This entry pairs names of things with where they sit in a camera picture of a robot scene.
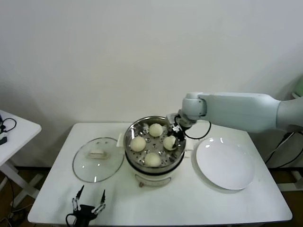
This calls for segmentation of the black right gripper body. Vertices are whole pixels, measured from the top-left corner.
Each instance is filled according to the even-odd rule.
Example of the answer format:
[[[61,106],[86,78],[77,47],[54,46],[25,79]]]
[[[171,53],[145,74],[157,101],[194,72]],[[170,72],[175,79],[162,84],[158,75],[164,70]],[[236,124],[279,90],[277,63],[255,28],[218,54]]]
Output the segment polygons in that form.
[[[180,142],[185,140],[185,135],[181,128],[175,127],[173,129],[173,136]]]

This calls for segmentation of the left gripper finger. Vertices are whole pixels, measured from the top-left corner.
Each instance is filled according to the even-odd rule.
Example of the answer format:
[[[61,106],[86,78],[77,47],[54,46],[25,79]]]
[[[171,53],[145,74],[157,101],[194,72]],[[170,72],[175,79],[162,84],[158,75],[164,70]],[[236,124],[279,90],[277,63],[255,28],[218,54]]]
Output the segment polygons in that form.
[[[105,200],[106,200],[106,190],[103,191],[100,204],[97,207],[95,207],[91,211],[91,213],[100,213],[102,210],[104,210],[106,207]]]
[[[80,210],[80,204],[79,204],[79,199],[80,199],[80,196],[82,194],[82,191],[84,189],[84,185],[81,187],[81,189],[77,192],[76,194],[76,197],[74,197],[72,199],[72,206],[73,206],[73,210],[74,211],[78,211]]]

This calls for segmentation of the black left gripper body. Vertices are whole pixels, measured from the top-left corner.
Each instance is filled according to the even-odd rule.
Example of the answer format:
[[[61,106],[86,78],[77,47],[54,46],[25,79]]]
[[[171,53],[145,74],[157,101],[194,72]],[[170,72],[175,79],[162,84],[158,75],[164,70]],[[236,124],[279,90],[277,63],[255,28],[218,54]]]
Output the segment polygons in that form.
[[[73,216],[75,217],[74,227],[88,227],[90,221],[97,218],[97,215],[92,212],[94,209],[93,206],[89,205],[80,205],[80,210],[76,210],[73,212]]]

